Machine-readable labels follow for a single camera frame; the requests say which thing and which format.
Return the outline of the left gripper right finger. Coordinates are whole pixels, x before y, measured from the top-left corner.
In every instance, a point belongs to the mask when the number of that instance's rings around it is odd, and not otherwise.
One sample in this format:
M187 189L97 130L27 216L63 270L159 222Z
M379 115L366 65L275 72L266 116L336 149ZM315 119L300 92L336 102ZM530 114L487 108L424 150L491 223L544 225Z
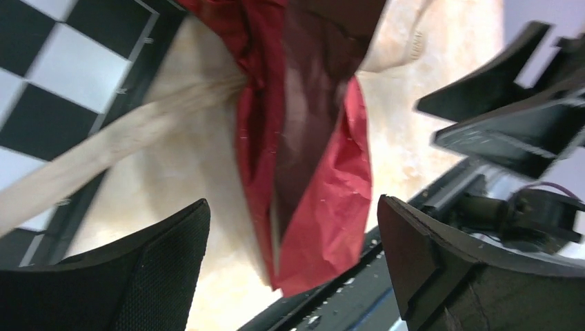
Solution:
M382 196L377 218L410 330L583 330L584 262L520 254Z

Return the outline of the dark red wrapping paper sheet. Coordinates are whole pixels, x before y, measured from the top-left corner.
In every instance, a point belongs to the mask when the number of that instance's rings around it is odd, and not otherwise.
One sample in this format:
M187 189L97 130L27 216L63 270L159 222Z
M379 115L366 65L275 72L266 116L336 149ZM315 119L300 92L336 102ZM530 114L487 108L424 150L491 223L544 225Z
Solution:
M241 183L273 289L291 297L359 260L372 171L356 71L383 1L184 1L248 81Z

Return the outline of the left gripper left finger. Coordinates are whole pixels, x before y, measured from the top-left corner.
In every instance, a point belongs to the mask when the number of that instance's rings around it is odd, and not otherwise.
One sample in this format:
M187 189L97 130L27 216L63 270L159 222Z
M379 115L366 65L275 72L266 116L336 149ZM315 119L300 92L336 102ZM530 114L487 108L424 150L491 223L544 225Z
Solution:
M63 330L185 330L210 232L200 199L154 225L62 261L76 298Z

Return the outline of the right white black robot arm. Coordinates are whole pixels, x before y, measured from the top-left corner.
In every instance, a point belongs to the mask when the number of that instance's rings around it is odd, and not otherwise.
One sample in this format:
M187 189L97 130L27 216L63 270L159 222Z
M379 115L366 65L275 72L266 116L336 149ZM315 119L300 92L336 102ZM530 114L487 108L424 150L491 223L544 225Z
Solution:
M583 36L557 40L534 86L515 81L550 28L527 23L491 61L417 102L418 111L450 121L434 134L436 146L537 180L584 145ZM467 196L459 204L465 228L535 246L549 238L578 242L573 224L583 209L575 198L531 188L507 201Z

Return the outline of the cream ribbon with gold lettering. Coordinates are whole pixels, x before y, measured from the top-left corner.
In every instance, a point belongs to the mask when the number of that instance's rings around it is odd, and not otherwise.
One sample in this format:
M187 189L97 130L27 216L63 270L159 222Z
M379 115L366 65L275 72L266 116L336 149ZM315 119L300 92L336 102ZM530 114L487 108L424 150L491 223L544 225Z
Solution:
M423 49L415 46L420 40L418 25L431 5L432 1L391 1L381 16L372 44L387 46L392 59L383 60L381 50L369 50L359 71L378 73L419 59ZM118 161L170 134L182 121L222 104L240 92L246 82L242 74L200 81L134 108L4 188L1 235L56 206Z

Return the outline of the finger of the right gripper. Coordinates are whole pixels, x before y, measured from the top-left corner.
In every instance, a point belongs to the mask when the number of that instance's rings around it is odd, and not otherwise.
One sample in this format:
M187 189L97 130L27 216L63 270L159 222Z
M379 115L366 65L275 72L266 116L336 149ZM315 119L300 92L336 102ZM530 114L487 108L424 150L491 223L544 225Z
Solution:
M433 142L538 179L584 143L584 92L543 92L439 130Z
M449 121L460 122L496 110L535 94L515 80L550 24L530 21L502 52L465 77L420 98L416 109Z

